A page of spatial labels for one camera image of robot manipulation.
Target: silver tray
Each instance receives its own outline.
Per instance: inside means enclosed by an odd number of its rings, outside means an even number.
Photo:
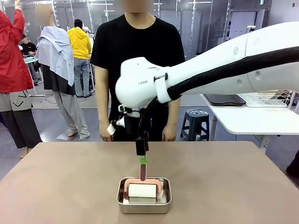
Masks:
[[[130,203],[129,198],[124,193],[125,181],[129,178],[138,177],[125,177],[121,179],[116,200],[120,207],[120,211],[125,214],[165,214],[168,212],[171,203],[171,188],[170,182],[162,177],[148,177],[147,179],[157,179],[161,182],[162,193],[158,195],[154,203],[147,203],[147,199],[138,198],[139,203]]]

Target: green tape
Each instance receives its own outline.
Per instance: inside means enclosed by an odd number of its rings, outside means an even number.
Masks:
[[[148,163],[147,159],[145,157],[140,158],[140,164],[141,165],[146,165]]]

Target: gray shorts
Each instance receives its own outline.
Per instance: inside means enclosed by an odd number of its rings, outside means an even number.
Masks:
[[[27,90],[11,93],[0,92],[0,112],[28,109],[31,109],[31,99]]]

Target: person in yellow hoodie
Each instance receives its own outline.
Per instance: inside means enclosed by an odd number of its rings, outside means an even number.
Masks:
[[[89,92],[89,55],[91,52],[91,44],[89,36],[82,30],[83,22],[76,19],[74,28],[67,31],[71,42],[71,48],[74,53],[74,75],[75,90],[77,97],[90,97]],[[81,87],[80,76],[83,76],[83,91]]]

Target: hand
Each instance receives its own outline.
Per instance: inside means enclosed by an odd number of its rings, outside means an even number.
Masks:
[[[113,135],[110,135],[107,131],[109,125],[109,121],[105,123],[100,123],[100,136],[103,139],[103,141],[113,141]]]
[[[20,6],[20,1],[21,0],[14,0],[14,6]]]
[[[177,136],[177,124],[167,124],[162,132],[162,141],[175,141]]]

